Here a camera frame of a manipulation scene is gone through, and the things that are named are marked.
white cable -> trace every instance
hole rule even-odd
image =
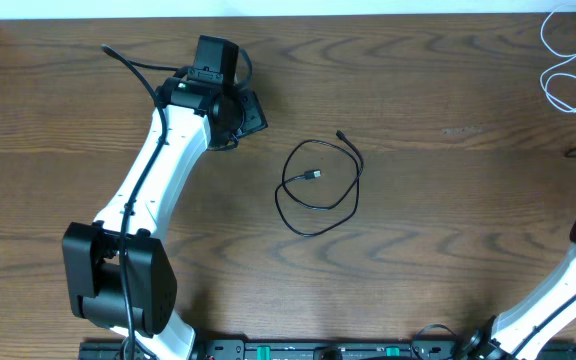
[[[562,65],[566,65],[569,62],[576,59],[576,53],[560,54],[560,53],[556,52],[555,50],[553,50],[553,48],[551,48],[550,45],[548,45],[548,43],[546,42],[546,39],[544,39],[544,29],[546,28],[546,23],[548,22],[550,17],[553,16],[556,12],[558,12],[561,8],[567,7],[567,6],[575,6],[575,5],[561,5],[561,6],[557,7],[555,10],[553,10],[553,12],[551,12],[550,15],[548,15],[546,20],[544,20],[544,23],[541,25],[541,41],[544,43],[544,45],[546,45],[546,48],[548,48],[548,50],[550,50],[550,52],[553,53],[555,56],[560,57],[560,58],[568,58],[568,60],[565,60],[565,61],[563,61],[563,62],[561,62],[555,66],[552,66],[552,67],[548,68],[546,71],[544,71],[543,73],[541,73],[541,76],[539,77],[539,82],[541,83],[541,88],[544,90],[544,94],[546,94],[546,98],[548,99],[548,101],[550,101],[550,103],[555,108],[557,108],[558,110],[563,111],[565,113],[573,113],[574,114],[574,113],[576,113],[576,107],[573,108],[572,106],[566,104],[565,102],[563,102],[562,100],[558,99],[556,96],[554,96],[553,94],[548,92],[548,84],[550,83],[550,80],[552,80],[553,78],[555,78],[557,76],[565,76],[565,77],[573,78],[576,80],[576,75],[558,72],[558,73],[554,73],[554,74],[550,75],[548,77],[548,79],[546,80],[546,82],[544,83],[544,76],[547,73],[549,73],[550,71],[552,71],[552,70],[554,70],[554,69],[556,69]]]

brown wooden tabletop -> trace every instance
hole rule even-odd
[[[112,334],[73,317],[61,238],[89,223],[123,181],[152,101],[99,49],[190,64],[200,34],[245,47],[269,128],[206,153],[168,234],[192,326],[251,339],[410,338],[430,323],[466,333],[526,296],[563,258],[576,219],[576,114],[545,99],[555,64],[545,15],[432,15],[0,21],[0,358],[72,359]],[[576,51],[576,16],[552,19]],[[576,62],[568,70],[576,74]],[[144,71],[154,84],[169,74]],[[553,91],[576,102],[576,84]],[[366,168],[356,216],[306,239],[273,202],[301,140],[339,142]],[[351,181],[340,153],[311,147],[288,172],[331,202]],[[320,228],[349,211],[282,204]],[[576,339],[576,320],[559,336]]]

black mounting base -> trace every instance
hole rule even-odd
[[[417,352],[423,360],[439,360],[450,357],[454,341],[415,341]],[[79,360],[119,359],[121,343],[81,343]],[[244,342],[241,340],[214,340],[195,343],[190,360],[324,360],[330,358],[330,350],[340,354],[338,360],[362,360],[396,356],[413,357],[411,343],[332,343],[332,342]],[[143,354],[135,354],[135,360],[145,360]],[[565,342],[548,343],[537,360],[576,360],[576,344]]]

camera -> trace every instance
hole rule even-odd
[[[241,53],[248,75],[236,82]],[[244,49],[226,39],[201,35],[192,66],[181,67],[157,88],[163,106],[192,108],[210,123],[210,150],[230,150],[239,139],[268,127],[257,95],[247,88],[252,64]]]

wooden table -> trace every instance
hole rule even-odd
[[[99,49],[190,64],[200,34],[245,47],[269,129],[207,153],[173,215],[176,309],[192,326],[255,338],[465,333],[526,296],[563,258],[576,219],[576,115],[538,78],[554,64],[544,15],[0,21],[0,358],[76,356],[111,333],[72,316],[61,237],[90,222],[141,148],[152,101]],[[553,18],[576,49],[576,16]],[[576,63],[570,67],[576,73]],[[146,72],[153,84],[168,74]],[[576,101],[576,85],[553,84]],[[366,169],[356,216],[305,239],[273,191],[301,140],[343,130]],[[349,161],[312,147],[324,176],[295,192],[339,196]],[[283,204],[315,229],[343,209]],[[576,321],[561,334],[576,339]]]

